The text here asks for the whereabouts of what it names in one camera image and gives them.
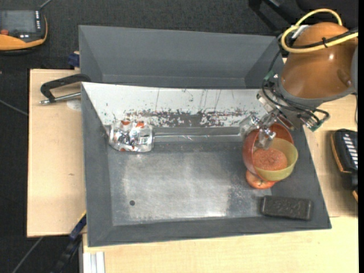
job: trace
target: orange bowl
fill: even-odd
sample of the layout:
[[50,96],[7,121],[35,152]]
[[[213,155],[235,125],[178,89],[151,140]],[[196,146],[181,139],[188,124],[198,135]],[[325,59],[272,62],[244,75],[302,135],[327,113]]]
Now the orange bowl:
[[[284,139],[284,140],[288,141],[289,143],[293,144],[293,139],[292,139],[291,133],[283,125],[281,125],[279,123],[273,123],[273,125],[271,125],[271,127],[270,127],[270,130],[274,131],[276,133],[276,138]],[[254,145],[255,145],[255,141],[258,139],[258,136],[259,136],[259,129],[256,129],[256,130],[253,130],[251,133],[249,133],[249,135],[245,138],[244,144],[243,144],[243,149],[242,149],[243,162],[249,173],[253,174],[254,176],[258,176],[262,180],[270,183],[271,185],[268,185],[268,186],[271,187],[277,181],[268,181],[268,180],[264,179],[264,177],[262,177],[262,175],[259,174],[259,172],[255,169],[255,167],[253,165]]]

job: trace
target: chair leg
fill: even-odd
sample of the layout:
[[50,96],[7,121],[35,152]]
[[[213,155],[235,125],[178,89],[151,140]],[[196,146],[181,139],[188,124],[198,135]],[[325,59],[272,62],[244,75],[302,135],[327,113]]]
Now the chair leg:
[[260,5],[264,2],[270,8],[272,8],[276,13],[278,13],[285,21],[289,24],[296,20],[295,15],[291,13],[292,11],[285,7],[285,5],[280,4],[276,0],[249,0],[249,7],[260,17],[263,19],[263,14],[259,11]]

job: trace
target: wooden table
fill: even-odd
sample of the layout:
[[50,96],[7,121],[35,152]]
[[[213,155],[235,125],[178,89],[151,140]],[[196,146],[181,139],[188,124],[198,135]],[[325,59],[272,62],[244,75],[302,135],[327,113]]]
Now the wooden table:
[[[30,72],[27,235],[69,234],[85,211],[81,113],[66,102],[39,104],[42,83],[78,71]],[[56,96],[79,91],[64,87]],[[305,131],[332,229],[149,244],[88,247],[105,252],[107,273],[125,272],[359,272],[358,204],[345,191],[328,137],[356,130],[355,97],[321,106],[331,114],[316,132]]]

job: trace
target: black carpet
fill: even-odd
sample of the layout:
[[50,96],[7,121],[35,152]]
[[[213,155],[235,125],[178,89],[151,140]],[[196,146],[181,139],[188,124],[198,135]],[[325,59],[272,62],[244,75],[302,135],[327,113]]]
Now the black carpet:
[[[0,0],[0,9],[35,7],[46,0]],[[276,27],[288,27],[262,6]],[[28,110],[31,68],[69,69],[78,49],[79,24],[137,28],[272,34],[248,6],[248,0],[53,0],[43,10],[47,41],[35,52],[0,56],[0,100]],[[0,104],[0,272],[12,272],[37,239],[26,238],[28,118]],[[67,237],[45,237],[17,272],[49,272],[67,245]],[[66,272],[77,272],[77,259]]]

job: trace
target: black chair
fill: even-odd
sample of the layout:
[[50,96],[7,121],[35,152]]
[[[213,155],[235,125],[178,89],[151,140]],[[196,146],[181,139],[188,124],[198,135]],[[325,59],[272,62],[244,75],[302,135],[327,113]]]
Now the black chair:
[[[274,24],[272,24],[269,19],[260,12],[260,4],[262,2],[269,5],[290,24],[296,23],[296,21],[305,13],[316,9],[326,8],[337,12],[346,28],[351,29],[358,26],[359,0],[295,0],[298,7],[290,7],[289,3],[279,3],[276,0],[249,0],[250,8],[253,9],[269,27],[273,28]],[[330,16],[331,15],[327,14],[316,14],[313,17],[315,20],[311,19],[311,22],[316,23],[318,21],[331,20],[332,18]],[[281,32],[281,30],[277,28],[273,29],[273,31],[277,34]]]

